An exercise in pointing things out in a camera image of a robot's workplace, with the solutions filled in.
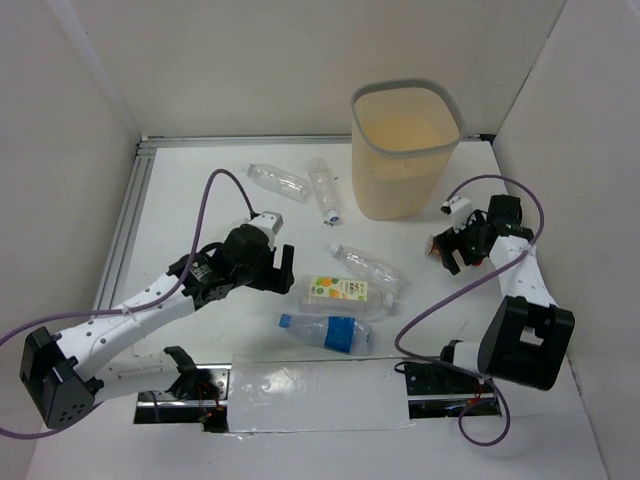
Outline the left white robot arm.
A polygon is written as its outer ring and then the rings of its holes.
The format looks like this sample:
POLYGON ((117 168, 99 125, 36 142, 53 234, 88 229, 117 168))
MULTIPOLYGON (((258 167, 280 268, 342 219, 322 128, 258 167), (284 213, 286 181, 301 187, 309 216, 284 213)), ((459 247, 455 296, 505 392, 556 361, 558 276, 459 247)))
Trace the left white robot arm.
POLYGON ((179 346, 120 360, 154 331, 221 301, 241 287, 284 295, 294 283, 294 248, 273 245, 265 227, 243 224, 222 242, 186 255, 139 294, 104 315, 56 334, 25 339, 20 379, 47 428, 60 430, 107 400, 145 391, 189 397, 210 375, 179 346))

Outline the clear bottle orange fruit label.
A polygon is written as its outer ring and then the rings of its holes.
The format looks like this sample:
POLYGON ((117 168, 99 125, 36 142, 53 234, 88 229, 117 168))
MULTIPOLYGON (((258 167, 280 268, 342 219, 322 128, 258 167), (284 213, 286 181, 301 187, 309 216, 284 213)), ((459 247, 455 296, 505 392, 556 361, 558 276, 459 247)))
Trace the clear bottle orange fruit label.
POLYGON ((392 294, 367 281, 335 276, 305 275, 295 292, 302 313, 362 320, 388 316, 395 301, 392 294))

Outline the clear bottle blue-white cap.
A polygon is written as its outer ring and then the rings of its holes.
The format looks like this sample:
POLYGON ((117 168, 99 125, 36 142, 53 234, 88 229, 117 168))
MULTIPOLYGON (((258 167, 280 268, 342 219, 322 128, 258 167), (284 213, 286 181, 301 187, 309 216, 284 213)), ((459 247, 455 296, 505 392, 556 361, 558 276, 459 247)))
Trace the clear bottle blue-white cap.
POLYGON ((307 161, 306 170, 321 214, 329 224, 338 224, 341 220, 338 195, 328 165, 322 158, 313 158, 307 161))

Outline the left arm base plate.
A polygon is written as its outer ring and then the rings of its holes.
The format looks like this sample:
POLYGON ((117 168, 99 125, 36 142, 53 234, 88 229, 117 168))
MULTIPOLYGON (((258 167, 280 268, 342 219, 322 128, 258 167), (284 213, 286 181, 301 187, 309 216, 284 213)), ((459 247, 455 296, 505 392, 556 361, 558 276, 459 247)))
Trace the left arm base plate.
POLYGON ((231 364, 201 364, 199 382, 186 393, 147 391, 138 394, 135 425, 198 425, 203 432, 228 433, 231 364))

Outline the crushed clear bottle white cap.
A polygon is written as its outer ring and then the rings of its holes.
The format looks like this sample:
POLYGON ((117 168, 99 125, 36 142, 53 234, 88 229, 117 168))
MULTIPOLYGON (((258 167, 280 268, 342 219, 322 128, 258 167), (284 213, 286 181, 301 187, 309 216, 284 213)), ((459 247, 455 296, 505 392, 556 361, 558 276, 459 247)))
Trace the crushed clear bottle white cap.
POLYGON ((370 253, 342 244, 330 244, 329 252, 354 277, 397 295, 407 284, 403 274, 370 253))

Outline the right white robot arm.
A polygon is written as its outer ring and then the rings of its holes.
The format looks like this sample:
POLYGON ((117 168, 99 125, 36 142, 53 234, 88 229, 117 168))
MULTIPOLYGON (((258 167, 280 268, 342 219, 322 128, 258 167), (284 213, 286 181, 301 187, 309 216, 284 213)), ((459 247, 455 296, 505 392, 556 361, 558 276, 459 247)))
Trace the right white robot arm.
POLYGON ((451 227, 433 237, 429 254, 451 274, 466 266, 490 261, 498 270, 521 254, 517 265, 498 276, 503 300, 482 340, 452 340, 440 354, 436 379, 448 392, 460 391, 471 372, 548 391, 555 384, 575 327, 572 312, 560 308, 550 295, 530 245, 534 232, 522 225, 520 199, 491 197, 486 212, 455 196, 444 202, 451 227))

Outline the blue label blue cap bottle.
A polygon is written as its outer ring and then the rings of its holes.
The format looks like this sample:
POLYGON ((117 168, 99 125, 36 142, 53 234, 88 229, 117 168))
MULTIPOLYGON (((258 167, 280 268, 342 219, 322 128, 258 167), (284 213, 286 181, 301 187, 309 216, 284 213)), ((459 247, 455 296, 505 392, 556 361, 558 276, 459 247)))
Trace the blue label blue cap bottle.
POLYGON ((372 326, 352 317, 282 314, 279 327, 307 346, 358 356, 372 351, 372 326))

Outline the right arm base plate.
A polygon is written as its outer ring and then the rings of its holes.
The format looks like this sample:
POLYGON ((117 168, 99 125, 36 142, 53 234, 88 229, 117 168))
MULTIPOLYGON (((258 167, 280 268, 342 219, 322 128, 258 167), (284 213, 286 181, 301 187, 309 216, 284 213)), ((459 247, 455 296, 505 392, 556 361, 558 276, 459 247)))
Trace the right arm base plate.
POLYGON ((476 379, 430 363, 401 361, 394 371, 404 377, 409 418, 434 419, 458 417, 472 404, 467 416, 500 416, 501 408, 490 386, 476 379))

